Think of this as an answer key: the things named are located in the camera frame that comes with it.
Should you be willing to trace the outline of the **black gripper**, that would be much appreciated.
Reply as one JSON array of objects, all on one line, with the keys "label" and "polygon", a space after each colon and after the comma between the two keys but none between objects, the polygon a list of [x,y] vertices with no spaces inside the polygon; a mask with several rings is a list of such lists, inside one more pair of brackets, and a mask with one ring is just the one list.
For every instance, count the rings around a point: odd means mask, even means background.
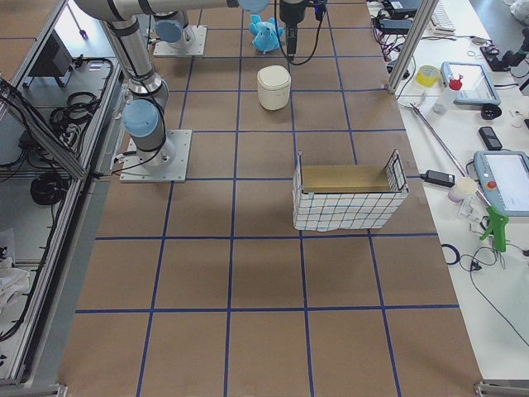
[{"label": "black gripper", "polygon": [[279,17],[285,24],[287,56],[295,57],[298,45],[298,24],[305,18],[307,2],[304,0],[280,0]]}]

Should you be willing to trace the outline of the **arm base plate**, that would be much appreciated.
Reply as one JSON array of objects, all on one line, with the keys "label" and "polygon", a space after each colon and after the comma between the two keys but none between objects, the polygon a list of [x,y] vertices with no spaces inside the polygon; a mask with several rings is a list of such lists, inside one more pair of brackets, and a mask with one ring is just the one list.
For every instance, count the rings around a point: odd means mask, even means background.
[{"label": "arm base plate", "polygon": [[155,57],[191,57],[203,56],[206,44],[207,26],[159,23],[155,32],[158,40],[155,44]]},{"label": "arm base plate", "polygon": [[136,154],[124,160],[125,170],[120,173],[122,183],[164,183],[186,180],[189,153],[191,148],[191,130],[167,130],[165,144],[159,152],[150,154],[136,149],[130,138],[127,149]]}]

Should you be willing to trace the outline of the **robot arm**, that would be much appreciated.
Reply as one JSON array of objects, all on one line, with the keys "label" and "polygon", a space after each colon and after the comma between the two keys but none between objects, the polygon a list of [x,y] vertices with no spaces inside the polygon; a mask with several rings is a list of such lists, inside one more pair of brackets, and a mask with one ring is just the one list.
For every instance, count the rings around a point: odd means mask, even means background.
[{"label": "robot arm", "polygon": [[158,13],[154,15],[155,32],[169,45],[179,48],[192,44],[195,39],[186,11]]},{"label": "robot arm", "polygon": [[77,1],[77,6],[99,20],[117,56],[128,88],[137,97],[154,98],[158,92],[167,93],[164,80],[155,72],[140,33],[138,15],[155,15],[195,9],[240,7],[246,12],[264,11],[267,1]]}]

